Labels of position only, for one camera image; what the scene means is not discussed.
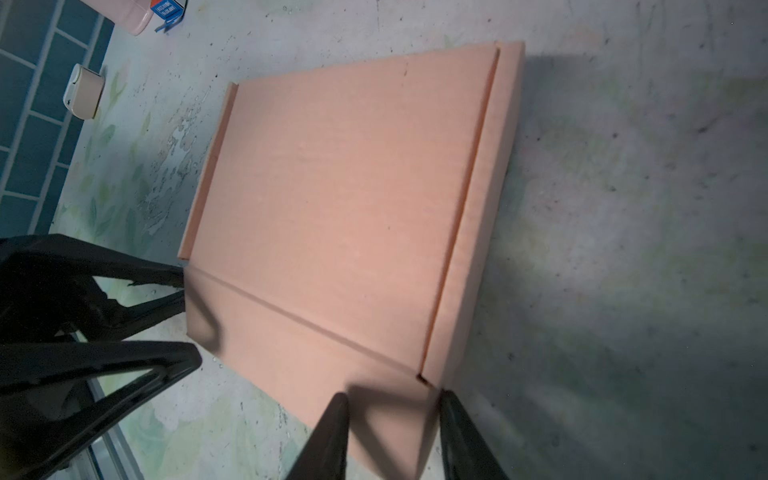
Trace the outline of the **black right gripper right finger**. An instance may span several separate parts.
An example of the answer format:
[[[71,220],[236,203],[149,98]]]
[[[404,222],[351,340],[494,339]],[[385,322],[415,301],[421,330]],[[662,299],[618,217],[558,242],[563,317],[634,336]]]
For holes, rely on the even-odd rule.
[[[453,391],[441,392],[439,428],[446,479],[509,479]]]

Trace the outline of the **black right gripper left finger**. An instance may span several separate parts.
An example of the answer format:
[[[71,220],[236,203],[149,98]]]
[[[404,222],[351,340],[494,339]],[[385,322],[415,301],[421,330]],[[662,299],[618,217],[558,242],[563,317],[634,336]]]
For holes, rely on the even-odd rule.
[[[289,471],[287,480],[344,480],[350,428],[346,393],[336,393]]]

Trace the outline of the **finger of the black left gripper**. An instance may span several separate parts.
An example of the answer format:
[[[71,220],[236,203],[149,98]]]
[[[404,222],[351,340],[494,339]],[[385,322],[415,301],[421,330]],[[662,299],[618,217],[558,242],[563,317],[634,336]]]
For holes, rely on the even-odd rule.
[[[96,282],[127,280],[177,291],[124,306]],[[1,240],[1,342],[48,343],[61,332],[89,341],[120,341],[185,310],[184,273],[62,234]]]
[[[50,476],[201,363],[184,342],[2,346],[2,478]]]

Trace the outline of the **tan cardboard box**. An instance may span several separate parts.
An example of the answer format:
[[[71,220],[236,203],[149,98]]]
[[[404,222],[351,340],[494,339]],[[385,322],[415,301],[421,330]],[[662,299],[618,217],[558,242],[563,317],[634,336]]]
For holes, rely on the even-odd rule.
[[[512,153],[525,45],[233,83],[179,256],[188,336],[351,455],[421,476]]]

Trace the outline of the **white blue pencil box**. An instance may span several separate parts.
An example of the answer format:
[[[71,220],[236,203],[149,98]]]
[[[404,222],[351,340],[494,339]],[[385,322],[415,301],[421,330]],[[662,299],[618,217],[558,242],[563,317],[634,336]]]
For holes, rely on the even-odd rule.
[[[152,0],[150,3],[152,12],[163,21],[155,32],[168,32],[180,23],[186,12],[186,4],[186,0]]]

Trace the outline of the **white round object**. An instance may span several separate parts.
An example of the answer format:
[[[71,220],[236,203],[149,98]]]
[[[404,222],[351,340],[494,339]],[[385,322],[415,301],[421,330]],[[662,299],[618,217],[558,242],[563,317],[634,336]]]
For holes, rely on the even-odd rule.
[[[67,82],[63,105],[81,120],[93,119],[105,86],[105,78],[81,64],[73,66]]]

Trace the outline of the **pink metal pencil bucket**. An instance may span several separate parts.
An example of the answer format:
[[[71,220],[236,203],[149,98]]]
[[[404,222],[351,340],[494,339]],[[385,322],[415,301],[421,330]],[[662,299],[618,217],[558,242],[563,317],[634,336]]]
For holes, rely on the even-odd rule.
[[[133,36],[141,34],[154,13],[150,0],[81,0]]]

